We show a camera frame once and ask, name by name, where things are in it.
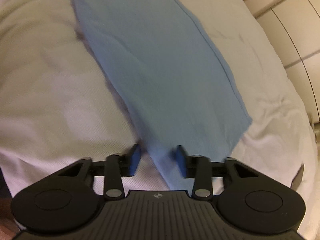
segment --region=white bedsheet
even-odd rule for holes
[[[180,1],[229,63],[253,119],[232,156],[287,186],[305,165],[299,232],[313,239],[316,145],[281,61],[242,0]],[[103,160],[131,146],[134,131],[85,46],[71,0],[0,0],[0,8],[0,165],[11,193],[83,156]],[[167,188],[147,154],[124,186]]]

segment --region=white fabric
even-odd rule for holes
[[[316,145],[281,61],[242,0],[180,1],[229,63],[253,119],[232,156],[287,186],[305,165],[299,232],[313,239]],[[83,156],[102,160],[131,146],[135,135],[83,43],[70,0],[0,0],[0,8],[0,165],[12,194]],[[143,159],[126,188],[166,189]]]

